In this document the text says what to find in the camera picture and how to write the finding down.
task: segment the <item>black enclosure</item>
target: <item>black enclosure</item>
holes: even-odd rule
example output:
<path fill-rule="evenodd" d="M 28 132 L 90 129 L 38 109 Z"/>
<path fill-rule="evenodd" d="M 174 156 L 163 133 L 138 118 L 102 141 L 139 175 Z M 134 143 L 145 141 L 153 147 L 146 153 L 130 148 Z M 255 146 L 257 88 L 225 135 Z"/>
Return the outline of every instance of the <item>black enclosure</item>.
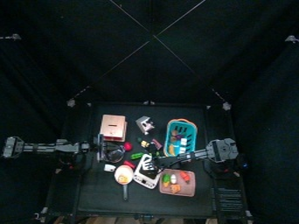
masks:
<path fill-rule="evenodd" d="M 92 102 L 227 102 L 257 223 L 298 223 L 298 25 L 298 0 L 2 0 L 2 147 L 55 142 Z M 0 222 L 42 211 L 54 166 L 0 160 Z"/>

